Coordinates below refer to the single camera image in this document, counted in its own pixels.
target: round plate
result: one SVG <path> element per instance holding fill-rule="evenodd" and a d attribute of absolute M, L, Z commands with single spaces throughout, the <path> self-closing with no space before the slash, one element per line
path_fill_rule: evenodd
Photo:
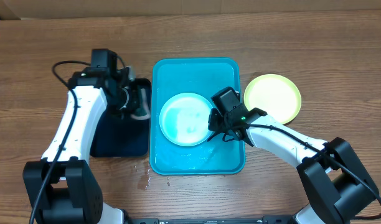
<path fill-rule="evenodd" d="M 171 142 L 195 146 L 210 135 L 211 103 L 195 93 L 181 93 L 170 98 L 160 112 L 160 128 Z"/>
<path fill-rule="evenodd" d="M 248 110 L 259 108 L 281 124 L 293 120 L 301 109 L 301 95 L 296 85 L 281 75 L 267 74 L 255 78 L 245 90 Z"/>

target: wooden table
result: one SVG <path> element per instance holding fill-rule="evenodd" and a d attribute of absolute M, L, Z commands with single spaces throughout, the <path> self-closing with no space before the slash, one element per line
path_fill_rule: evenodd
<path fill-rule="evenodd" d="M 303 97 L 290 127 L 351 142 L 381 192 L 381 11 L 1 21 L 0 223 L 28 222 L 22 169 L 40 159 L 64 112 L 67 90 L 51 65 L 89 61 L 93 48 L 118 52 L 149 79 L 158 60 L 181 57 L 233 58 L 243 90 L 282 74 Z M 247 147 L 245 168 L 226 176 L 161 176 L 148 160 L 91 158 L 105 201 L 135 218 L 260 217 L 308 203 L 296 171 L 262 149 Z M 363 214 L 379 211 L 375 202 Z"/>

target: blue tray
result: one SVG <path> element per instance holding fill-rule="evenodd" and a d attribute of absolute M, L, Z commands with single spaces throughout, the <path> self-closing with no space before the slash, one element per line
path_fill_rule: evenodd
<path fill-rule="evenodd" d="M 239 67 L 230 58 L 164 59 L 153 68 L 150 164 L 161 175 L 235 174 L 246 163 L 244 142 L 210 142 L 179 146 L 163 135 L 159 116 L 165 102 L 180 93 L 207 99 L 231 86 L 240 92 Z"/>

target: beige wall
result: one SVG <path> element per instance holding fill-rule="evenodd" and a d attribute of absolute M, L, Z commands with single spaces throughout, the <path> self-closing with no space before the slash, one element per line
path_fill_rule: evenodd
<path fill-rule="evenodd" d="M 0 18 L 381 9 L 381 0 L 0 0 Z"/>

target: yellow plate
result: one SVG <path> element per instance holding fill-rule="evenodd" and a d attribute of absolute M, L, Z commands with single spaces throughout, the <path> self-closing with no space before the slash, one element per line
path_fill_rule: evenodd
<path fill-rule="evenodd" d="M 244 100 L 248 110 L 264 110 L 282 124 L 293 120 L 301 109 L 301 95 L 296 85 L 275 74 L 262 75 L 251 81 L 246 87 Z"/>

